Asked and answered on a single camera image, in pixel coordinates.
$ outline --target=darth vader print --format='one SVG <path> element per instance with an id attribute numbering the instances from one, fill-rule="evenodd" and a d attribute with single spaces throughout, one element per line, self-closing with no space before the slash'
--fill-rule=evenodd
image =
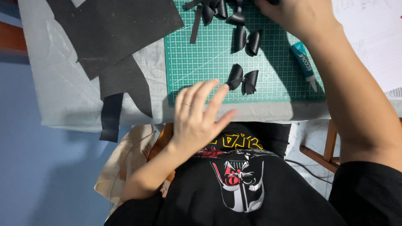
<path id="1" fill-rule="evenodd" d="M 264 161 L 275 155 L 264 150 L 236 150 L 225 159 L 211 161 L 226 207 L 236 212 L 258 210 L 264 200 Z"/>

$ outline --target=cable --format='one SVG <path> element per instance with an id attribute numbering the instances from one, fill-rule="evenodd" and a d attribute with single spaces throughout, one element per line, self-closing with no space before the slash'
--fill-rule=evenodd
<path id="1" fill-rule="evenodd" d="M 289 159 L 285 159 L 285 161 L 286 161 L 286 162 L 292 162 L 292 163 L 298 164 L 299 166 L 303 167 L 303 168 L 304 168 L 309 174 L 311 174 L 313 177 L 315 177 L 315 178 L 317 178 L 317 179 L 319 179 L 319 180 L 325 181 L 325 182 L 327 182 L 327 183 L 329 183 L 329 184 L 332 184 L 331 182 L 326 181 L 326 180 L 323 179 L 323 178 L 326 178 L 326 177 L 319 177 L 319 176 L 313 174 L 305 165 L 303 165 L 303 164 L 301 164 L 301 163 L 299 163 L 299 162 L 296 162 L 296 161 L 293 161 L 293 160 L 289 160 Z"/>
<path id="2" fill-rule="evenodd" d="M 115 178 L 115 180 L 113 181 L 112 188 L 110 189 L 110 195 L 109 195 L 109 213 L 108 213 L 108 217 L 110 217 L 110 211 L 111 211 L 111 209 L 110 209 L 110 199 L 111 199 L 111 197 L 112 197 L 112 191 L 113 191 L 113 188 L 114 188 L 114 186 L 115 186 L 116 180 L 117 180 L 117 178 L 118 178 L 119 175 L 120 175 L 121 167 L 124 165 L 124 163 L 125 163 L 125 161 L 126 161 L 126 159 L 127 159 L 127 156 L 130 154 L 130 152 L 133 150 L 133 148 L 134 148 L 137 144 L 139 144 L 141 141 L 145 140 L 146 138 L 148 138 L 148 137 L 154 135 L 155 133 L 156 133 L 156 130 L 154 130 L 150 135 L 148 135 L 148 136 L 146 136 L 146 137 L 144 137 L 144 138 L 141 138 L 141 140 L 139 140 L 137 143 L 135 143 L 135 144 L 131 147 L 130 151 L 127 152 L 126 157 L 124 158 L 122 164 L 120 165 L 119 172 L 117 173 L 116 178 Z"/>

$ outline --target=eccole glue tube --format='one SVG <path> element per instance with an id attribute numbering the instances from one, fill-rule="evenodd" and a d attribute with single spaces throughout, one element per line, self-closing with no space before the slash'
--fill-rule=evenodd
<path id="1" fill-rule="evenodd" d="M 298 42 L 290 47 L 290 50 L 295 55 L 296 60 L 299 62 L 299 65 L 303 71 L 303 76 L 306 78 L 306 81 L 310 82 L 314 91 L 317 92 L 316 86 L 316 76 L 314 74 L 313 68 L 311 67 L 310 61 L 307 57 L 306 49 L 302 42 Z"/>

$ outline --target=black cable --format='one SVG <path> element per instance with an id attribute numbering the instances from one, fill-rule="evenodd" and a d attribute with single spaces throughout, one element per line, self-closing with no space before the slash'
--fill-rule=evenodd
<path id="1" fill-rule="evenodd" d="M 315 178 L 317 178 L 317 179 L 319 179 L 319 180 L 325 181 L 325 182 L 327 182 L 327 183 L 329 183 L 329 184 L 332 184 L 331 182 L 326 181 L 326 180 L 323 180 L 321 177 L 319 177 L 319 176 L 313 174 L 305 165 L 303 165 L 303 164 L 301 164 L 301 163 L 299 163 L 299 162 L 296 162 L 296 161 L 293 161 L 293 160 L 289 160 L 289 159 L 285 159 L 285 161 L 286 161 L 286 162 L 295 163 L 295 164 L 297 164 L 297 165 L 303 167 L 303 168 L 304 168 L 309 174 L 311 174 L 313 177 L 315 177 Z"/>

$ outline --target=blue wall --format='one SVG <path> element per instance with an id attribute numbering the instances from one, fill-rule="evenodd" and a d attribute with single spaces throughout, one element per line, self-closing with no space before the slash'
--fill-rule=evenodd
<path id="1" fill-rule="evenodd" d="M 1 13 L 0 21 L 21 26 Z M 41 126 L 24 62 L 0 57 L 0 225 L 102 225 L 108 201 L 93 187 L 116 144 Z"/>

